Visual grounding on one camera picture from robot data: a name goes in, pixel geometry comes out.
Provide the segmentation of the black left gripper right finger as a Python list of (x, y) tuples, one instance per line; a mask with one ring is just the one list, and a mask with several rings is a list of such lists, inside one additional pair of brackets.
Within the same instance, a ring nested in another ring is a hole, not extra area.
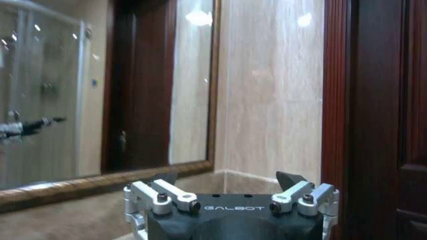
[(315, 184), (301, 176), (276, 172), (276, 180), (283, 192), (270, 196), (269, 210), (274, 216), (292, 211), (304, 217), (323, 216), (321, 238), (331, 238), (332, 228), (339, 222), (340, 191), (327, 183)]

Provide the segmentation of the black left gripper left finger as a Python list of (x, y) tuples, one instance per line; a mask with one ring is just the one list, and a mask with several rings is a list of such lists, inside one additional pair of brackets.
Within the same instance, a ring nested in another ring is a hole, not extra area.
[(124, 219), (132, 226), (136, 240), (148, 239), (148, 213), (165, 216), (176, 209), (196, 216), (201, 204), (197, 195), (174, 186), (176, 172), (158, 173), (153, 180), (144, 183), (137, 180), (122, 188)]

